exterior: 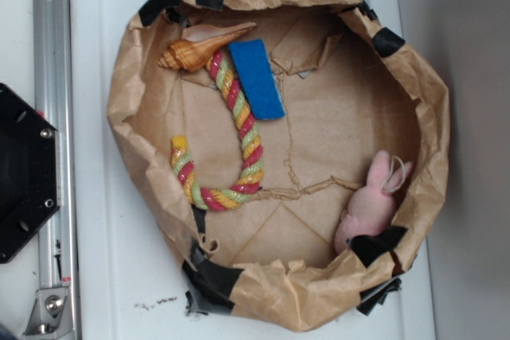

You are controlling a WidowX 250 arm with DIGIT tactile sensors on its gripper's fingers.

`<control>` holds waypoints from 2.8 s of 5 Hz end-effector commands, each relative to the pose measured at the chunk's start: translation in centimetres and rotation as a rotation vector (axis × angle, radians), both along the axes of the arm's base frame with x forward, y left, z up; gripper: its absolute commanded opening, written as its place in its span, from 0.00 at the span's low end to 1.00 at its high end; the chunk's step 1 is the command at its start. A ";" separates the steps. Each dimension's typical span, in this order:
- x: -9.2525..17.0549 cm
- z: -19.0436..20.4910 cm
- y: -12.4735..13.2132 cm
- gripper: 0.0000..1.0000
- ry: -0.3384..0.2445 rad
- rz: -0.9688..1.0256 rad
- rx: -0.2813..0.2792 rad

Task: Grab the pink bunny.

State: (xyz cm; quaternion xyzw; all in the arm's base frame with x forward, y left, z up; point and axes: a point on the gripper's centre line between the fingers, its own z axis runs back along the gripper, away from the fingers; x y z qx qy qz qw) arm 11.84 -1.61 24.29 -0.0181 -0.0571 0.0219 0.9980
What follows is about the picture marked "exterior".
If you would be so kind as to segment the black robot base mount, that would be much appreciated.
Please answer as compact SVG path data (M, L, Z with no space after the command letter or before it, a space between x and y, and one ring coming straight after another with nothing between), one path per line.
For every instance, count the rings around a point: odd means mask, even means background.
M1 263L9 263L59 208L57 130L1 84Z

